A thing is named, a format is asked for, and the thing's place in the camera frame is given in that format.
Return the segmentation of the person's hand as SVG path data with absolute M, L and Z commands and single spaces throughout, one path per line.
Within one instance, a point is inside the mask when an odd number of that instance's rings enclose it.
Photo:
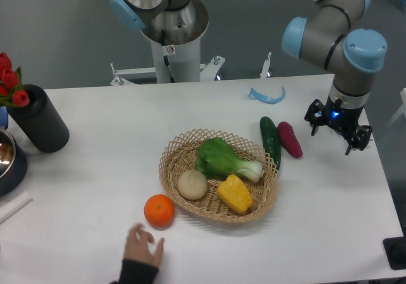
M 161 238 L 155 242 L 154 236 L 144 229 L 142 223 L 137 223 L 128 231 L 123 259 L 159 268 L 164 253 L 164 241 Z

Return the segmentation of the second grey robot arm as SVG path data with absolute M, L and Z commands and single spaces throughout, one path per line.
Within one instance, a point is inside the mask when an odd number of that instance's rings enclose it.
M 109 0 L 109 4 L 127 28 L 162 46 L 193 42 L 209 25 L 200 0 Z

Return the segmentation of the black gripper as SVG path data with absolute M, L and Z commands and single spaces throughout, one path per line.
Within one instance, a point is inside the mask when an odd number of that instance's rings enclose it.
M 358 124 L 359 117 L 370 93 L 353 96 L 331 86 L 326 103 L 328 126 L 339 135 L 344 136 L 348 146 L 345 155 L 352 150 L 363 151 L 369 144 L 372 127 Z M 311 127 L 311 135 L 316 135 L 318 128 L 326 125 L 325 105 L 318 99 L 308 107 L 304 116 Z

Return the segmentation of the dark sleeved forearm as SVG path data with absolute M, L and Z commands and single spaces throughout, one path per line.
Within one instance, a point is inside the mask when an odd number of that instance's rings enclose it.
M 112 283 L 117 284 L 152 284 L 159 272 L 159 268 L 130 259 L 122 260 L 119 279 Z

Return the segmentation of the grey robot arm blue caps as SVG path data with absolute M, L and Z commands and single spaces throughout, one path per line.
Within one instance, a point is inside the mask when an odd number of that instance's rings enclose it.
M 347 152 L 364 150 L 372 134 L 371 126 L 358 123 L 377 73 L 384 65 L 386 39 L 372 29 L 354 25 L 371 0 L 314 0 L 318 14 L 296 17 L 286 27 L 282 49 L 333 74 L 327 101 L 315 100 L 304 117 L 316 134 L 327 126 L 348 144 Z

